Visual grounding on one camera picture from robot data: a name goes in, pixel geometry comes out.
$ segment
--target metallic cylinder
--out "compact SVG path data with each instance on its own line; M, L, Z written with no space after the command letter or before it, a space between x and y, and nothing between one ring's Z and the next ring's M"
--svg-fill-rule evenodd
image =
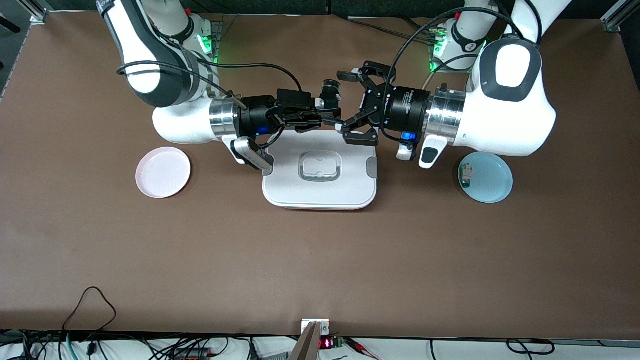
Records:
M443 136L453 143L460 127L466 97L467 93L462 91L436 91L424 115L424 135Z
M213 99L209 107L209 123L217 138L237 135L239 109L232 99Z

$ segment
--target black button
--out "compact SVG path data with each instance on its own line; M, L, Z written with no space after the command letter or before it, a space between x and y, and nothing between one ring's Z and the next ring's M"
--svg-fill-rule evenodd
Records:
M438 149L434 149L432 147L425 147L422 150L422 162L430 164L433 160L436 160L438 156Z

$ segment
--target brown tabletop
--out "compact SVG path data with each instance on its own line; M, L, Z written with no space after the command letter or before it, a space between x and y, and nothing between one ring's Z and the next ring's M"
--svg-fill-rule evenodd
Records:
M318 95L336 70L390 63L403 41L332 16L240 17L220 61L282 65ZM447 148L423 170L383 140L368 208L291 211L220 143L177 146L193 164L177 196L140 193L139 160L170 144L115 74L97 13L52 13L0 104L0 328L60 328L96 285L118 309L112 330L296 334L318 316L352 336L640 340L640 95L620 36L558 21L541 51L557 122L537 153L506 158L505 201L457 189L472 150ZM419 87L426 47L398 71ZM465 78L439 74L431 89ZM243 95L292 85L271 69L222 70L221 82ZM350 116L362 88L343 84L342 97ZM91 294L71 328L108 318Z

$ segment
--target teal cable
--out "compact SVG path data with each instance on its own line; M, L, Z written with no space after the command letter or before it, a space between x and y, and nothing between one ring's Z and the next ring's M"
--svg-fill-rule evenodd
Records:
M67 347L69 348L71 357L73 357L74 360L78 360L78 357L76 356L76 352L74 351L74 348L71 347L71 339L69 339L69 333L67 333Z

